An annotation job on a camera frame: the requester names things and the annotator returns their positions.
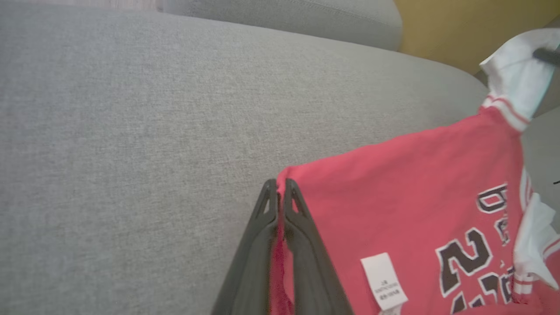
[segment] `gray couch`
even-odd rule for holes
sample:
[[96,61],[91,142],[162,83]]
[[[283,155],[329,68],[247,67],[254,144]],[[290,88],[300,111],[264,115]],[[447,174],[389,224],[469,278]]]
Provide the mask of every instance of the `gray couch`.
[[0,313],[207,314],[266,179],[486,92],[353,43],[0,2]]

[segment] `red fabric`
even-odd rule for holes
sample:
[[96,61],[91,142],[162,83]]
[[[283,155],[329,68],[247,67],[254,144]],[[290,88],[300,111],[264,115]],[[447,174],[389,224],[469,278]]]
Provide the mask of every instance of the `red fabric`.
[[[520,192],[519,135],[498,109],[489,107],[452,126],[288,167],[278,176],[278,191],[283,196],[286,178],[299,185],[356,315],[380,312],[360,259],[383,252],[389,254],[409,299],[403,314],[450,314],[459,294],[467,309],[478,295],[484,305],[506,304],[501,285],[494,298],[485,294],[478,279],[491,272],[511,279],[508,270],[522,218],[520,194],[526,193]],[[480,210],[478,195],[503,184],[506,208],[493,213]],[[490,196],[486,202],[499,200]],[[495,227],[504,217],[507,243]],[[467,255],[476,256],[465,234],[473,228],[483,234],[491,257],[470,276],[451,260],[460,285],[444,297],[437,249],[456,240]],[[272,314],[292,313],[291,255],[282,242],[274,251],[272,274]],[[511,291],[511,281],[506,286]],[[540,310],[540,303],[473,309],[476,314]]]

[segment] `sofa armrest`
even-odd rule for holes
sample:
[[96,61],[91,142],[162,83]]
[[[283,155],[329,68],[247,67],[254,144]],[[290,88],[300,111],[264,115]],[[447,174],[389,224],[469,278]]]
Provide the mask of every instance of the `sofa armrest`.
[[393,0],[164,0],[164,12],[388,50],[399,48],[402,33]]

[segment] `white tag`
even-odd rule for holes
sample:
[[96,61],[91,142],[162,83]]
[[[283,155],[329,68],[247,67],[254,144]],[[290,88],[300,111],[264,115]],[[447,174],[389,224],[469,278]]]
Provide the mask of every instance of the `white tag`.
[[408,298],[404,294],[403,288],[400,287],[399,279],[396,278],[389,254],[382,253],[363,258],[361,261],[366,271],[367,282],[370,284],[375,300],[381,307],[381,313],[384,315],[400,314],[400,308],[404,302],[408,301]]

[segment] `garment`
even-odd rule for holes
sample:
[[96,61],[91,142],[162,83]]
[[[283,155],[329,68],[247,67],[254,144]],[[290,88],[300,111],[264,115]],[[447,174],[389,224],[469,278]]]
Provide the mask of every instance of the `garment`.
[[[543,38],[536,44],[560,43],[559,33]],[[287,178],[298,183],[356,315],[381,311],[360,264],[380,253],[389,254],[408,296],[403,314],[560,311],[553,286],[560,281],[555,232],[541,235],[532,258],[540,259],[548,275],[523,269],[514,277],[515,262],[530,260],[520,251],[515,261],[514,245],[524,212],[538,198],[523,166],[520,135],[544,94],[542,87],[508,90],[522,80],[503,86],[518,74],[504,73],[508,58],[519,63],[507,52],[521,44],[517,38],[504,46],[506,53],[498,50],[486,61],[494,85],[478,115],[279,174],[281,196]],[[533,69],[532,62],[519,71]],[[543,67],[533,75],[546,77],[548,71]],[[523,230],[529,239],[533,233]],[[291,259],[278,242],[271,277],[273,314],[293,312]]]

